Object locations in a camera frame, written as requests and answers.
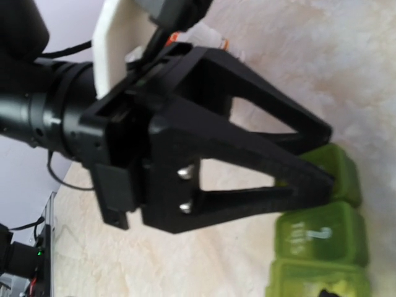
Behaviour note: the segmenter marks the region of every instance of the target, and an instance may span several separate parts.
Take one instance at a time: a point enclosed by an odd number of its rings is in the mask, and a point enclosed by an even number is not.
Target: black cylindrical motor
[[[50,35],[34,0],[0,1],[0,48],[14,59],[34,61]]]
[[[46,92],[0,92],[0,134],[79,160],[78,123],[96,100],[92,63],[39,59],[54,80]]]

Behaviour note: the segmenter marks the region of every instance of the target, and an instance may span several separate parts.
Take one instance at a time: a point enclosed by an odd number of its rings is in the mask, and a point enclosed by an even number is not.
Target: green plastic box
[[[268,286],[267,288],[265,288],[265,295],[264,297],[272,297],[272,288],[270,286]]]
[[[353,207],[362,203],[360,181],[355,163],[345,151],[337,144],[327,144],[300,156],[335,178],[332,202],[345,201]],[[275,183],[277,186],[285,184],[282,181]]]
[[[370,286],[361,267],[293,259],[271,267],[269,297],[318,297],[322,290],[342,297],[369,297]]]
[[[282,215],[276,222],[277,258],[367,265],[363,217],[346,202]]]

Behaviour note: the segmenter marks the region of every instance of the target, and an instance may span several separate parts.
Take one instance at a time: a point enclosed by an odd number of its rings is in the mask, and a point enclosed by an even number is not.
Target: white 3d-printed part
[[[98,99],[126,77],[126,55],[149,42],[155,26],[148,16],[133,0],[105,1],[92,38]]]

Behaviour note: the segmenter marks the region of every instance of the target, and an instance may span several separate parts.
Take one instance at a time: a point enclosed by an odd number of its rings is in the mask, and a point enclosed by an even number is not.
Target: wire
[[[48,169],[49,175],[51,175],[51,177],[53,179],[55,179],[59,184],[62,184],[63,186],[69,187],[69,188],[74,189],[74,190],[78,190],[78,191],[93,191],[93,190],[95,190],[94,187],[77,187],[77,186],[73,186],[72,184],[65,183],[63,180],[61,180],[59,177],[57,177],[55,172],[52,170],[52,167],[51,167],[51,160],[52,160],[53,155],[54,155],[54,152],[49,150],[48,151],[47,169]]]
[[[61,58],[65,56],[70,56],[72,54],[77,54],[81,51],[87,50],[92,47],[92,42],[87,41],[84,43],[81,43],[80,45],[73,46],[71,48],[66,48],[61,51],[55,51],[53,53],[44,53],[41,54],[41,58],[50,58],[50,59],[55,59],[55,58]]]
[[[38,238],[38,236],[37,236],[37,226],[38,225],[35,225],[35,228],[33,229],[33,237],[35,238],[36,242],[37,242],[37,238]]]
[[[157,28],[143,53],[142,59],[129,63],[128,70],[131,70],[133,67],[142,67],[144,64],[155,59],[166,45],[169,37],[170,34],[166,30]]]
[[[37,282],[36,277],[30,282],[29,297],[33,297],[33,289],[35,287],[36,282]]]
[[[17,227],[17,228],[13,228],[13,229],[9,229],[9,231],[21,231],[21,230],[25,230],[25,229],[29,229],[31,227],[35,227],[35,229],[37,228],[37,226],[41,223],[43,223],[45,221],[44,217],[40,217],[38,218],[37,221],[35,221],[34,223],[30,223],[21,227]]]

